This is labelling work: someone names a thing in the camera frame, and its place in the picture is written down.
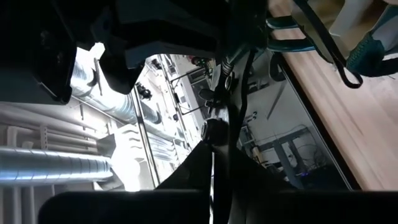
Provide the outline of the cream gardening bag green trim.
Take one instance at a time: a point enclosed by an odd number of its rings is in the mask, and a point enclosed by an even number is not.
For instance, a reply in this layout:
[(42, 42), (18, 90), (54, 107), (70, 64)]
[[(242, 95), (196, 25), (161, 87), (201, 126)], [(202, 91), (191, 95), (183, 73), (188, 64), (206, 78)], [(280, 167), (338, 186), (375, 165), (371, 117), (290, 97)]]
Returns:
[(398, 2), (290, 0), (288, 16), (269, 17), (272, 30), (299, 29), (302, 39), (269, 39), (274, 52), (315, 51), (352, 89), (363, 77), (398, 73)]

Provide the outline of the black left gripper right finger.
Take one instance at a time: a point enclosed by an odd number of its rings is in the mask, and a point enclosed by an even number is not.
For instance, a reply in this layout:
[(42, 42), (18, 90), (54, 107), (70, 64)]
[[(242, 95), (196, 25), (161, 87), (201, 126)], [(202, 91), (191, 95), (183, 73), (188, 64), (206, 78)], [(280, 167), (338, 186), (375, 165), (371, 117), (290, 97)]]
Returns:
[(239, 149), (215, 156), (214, 224), (398, 224), (398, 191), (300, 190)]

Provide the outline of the black table frame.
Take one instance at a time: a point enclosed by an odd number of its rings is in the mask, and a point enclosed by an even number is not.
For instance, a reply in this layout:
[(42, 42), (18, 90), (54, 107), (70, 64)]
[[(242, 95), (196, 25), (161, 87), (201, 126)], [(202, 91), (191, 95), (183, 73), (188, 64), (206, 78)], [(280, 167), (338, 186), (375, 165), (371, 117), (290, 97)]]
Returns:
[(303, 85), (301, 85), (297, 80), (297, 78), (295, 77), (285, 57), (279, 52), (273, 53), (273, 57), (276, 58), (277, 65), (281, 68), (285, 79), (290, 83), (295, 94), (297, 95), (302, 106), (304, 107), (305, 112), (307, 113), (308, 117), (310, 118), (313, 124), (313, 127), (315, 128), (315, 131), (317, 132), (322, 143), (326, 147), (328, 156), (330, 157), (334, 166), (337, 168), (338, 172), (340, 173), (340, 176), (345, 182), (347, 188), (349, 188), (350, 190), (362, 190), (361, 186), (358, 184), (358, 181), (355, 179), (355, 176), (353, 175), (347, 163), (345, 162), (343, 156), (340, 154), (332, 137), (328, 133), (325, 125), (321, 120), (321, 117), (319, 117), (316, 109), (313, 107), (314, 104), (310, 101), (308, 94), (303, 89)]

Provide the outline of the long ceiling light strip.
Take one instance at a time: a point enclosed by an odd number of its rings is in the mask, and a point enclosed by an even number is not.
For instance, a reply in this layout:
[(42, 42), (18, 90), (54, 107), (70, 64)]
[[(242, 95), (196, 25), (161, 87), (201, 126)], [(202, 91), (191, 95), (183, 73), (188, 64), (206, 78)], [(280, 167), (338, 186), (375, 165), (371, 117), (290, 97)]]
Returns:
[(152, 149), (150, 147), (150, 142), (149, 142), (149, 138), (147, 135), (146, 126), (144, 123), (144, 117), (142, 114), (141, 101), (139, 99), (139, 95), (138, 95), (136, 87), (134, 87), (132, 89), (131, 96), (132, 96), (133, 103), (134, 103), (134, 108), (135, 108), (136, 117), (137, 117), (137, 125), (139, 127), (141, 138), (142, 138), (142, 143), (144, 145), (144, 150), (146, 153), (146, 158), (147, 158), (150, 174), (152, 177), (152, 182), (153, 182), (154, 187), (156, 188), (160, 184), (159, 174), (158, 174), (158, 171), (156, 168)]

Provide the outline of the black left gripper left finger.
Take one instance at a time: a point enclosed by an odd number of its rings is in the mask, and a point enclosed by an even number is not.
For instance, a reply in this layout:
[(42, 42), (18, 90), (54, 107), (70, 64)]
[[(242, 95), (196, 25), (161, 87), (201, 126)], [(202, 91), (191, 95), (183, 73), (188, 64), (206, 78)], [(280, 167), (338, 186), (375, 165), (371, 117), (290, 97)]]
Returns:
[(40, 208), (38, 224), (209, 224), (212, 150), (199, 142), (154, 190), (58, 194)]

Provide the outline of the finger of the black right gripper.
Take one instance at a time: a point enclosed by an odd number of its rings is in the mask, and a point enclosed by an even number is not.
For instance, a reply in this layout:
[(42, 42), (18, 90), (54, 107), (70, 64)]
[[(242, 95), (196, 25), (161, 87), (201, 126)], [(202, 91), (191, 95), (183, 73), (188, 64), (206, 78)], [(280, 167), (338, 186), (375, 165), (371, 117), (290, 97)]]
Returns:
[(115, 0), (114, 34), (137, 46), (168, 40), (189, 47), (267, 44), (267, 0)]
[(138, 63), (141, 63), (147, 57), (157, 54), (195, 55), (199, 57), (214, 58), (216, 52), (167, 42), (149, 42), (148, 44), (138, 45), (137, 47), (131, 47), (125, 50), (126, 66), (136, 67)]

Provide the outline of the blue grey metal table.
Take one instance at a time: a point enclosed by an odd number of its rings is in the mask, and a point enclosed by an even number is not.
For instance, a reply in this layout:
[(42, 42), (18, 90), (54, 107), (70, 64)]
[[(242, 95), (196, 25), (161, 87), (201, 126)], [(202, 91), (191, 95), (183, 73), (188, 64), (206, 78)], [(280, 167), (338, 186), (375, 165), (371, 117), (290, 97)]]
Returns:
[(287, 132), (287, 134), (276, 134), (266, 137), (266, 139), (274, 138), (274, 140), (264, 143), (263, 149), (256, 144), (257, 141), (254, 138), (248, 141), (248, 144), (252, 146), (252, 154), (256, 155), (257, 161), (262, 165), (265, 164), (266, 167), (272, 166), (272, 164), (262, 160), (261, 152), (273, 149), (279, 159), (281, 167), (284, 169), (287, 180), (298, 189), (304, 189), (301, 177), (308, 174), (308, 167), (304, 163), (304, 159), (300, 155), (294, 140), (303, 135), (311, 134), (306, 126), (301, 125), (301, 127), (301, 129)]

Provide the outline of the black ceiling spotlight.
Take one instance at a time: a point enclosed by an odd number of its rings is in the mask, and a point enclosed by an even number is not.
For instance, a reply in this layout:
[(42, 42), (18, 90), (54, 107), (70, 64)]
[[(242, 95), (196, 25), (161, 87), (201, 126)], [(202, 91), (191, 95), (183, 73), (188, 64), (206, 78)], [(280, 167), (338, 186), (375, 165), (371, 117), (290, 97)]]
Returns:
[(136, 83), (136, 88), (142, 100), (150, 100), (152, 98), (152, 92), (149, 89), (147, 89), (144, 85), (142, 85), (140, 82)]

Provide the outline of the silver ventilation duct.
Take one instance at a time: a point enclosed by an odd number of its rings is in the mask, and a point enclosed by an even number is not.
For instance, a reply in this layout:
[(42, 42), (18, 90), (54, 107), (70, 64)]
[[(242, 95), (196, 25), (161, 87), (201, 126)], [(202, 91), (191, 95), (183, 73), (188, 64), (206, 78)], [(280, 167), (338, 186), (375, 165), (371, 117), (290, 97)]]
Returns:
[(97, 182), (112, 176), (110, 159), (107, 157), (0, 147), (0, 185)]
[(127, 123), (137, 122), (132, 96), (112, 90), (102, 71), (89, 63), (75, 61), (70, 86), (74, 97)]

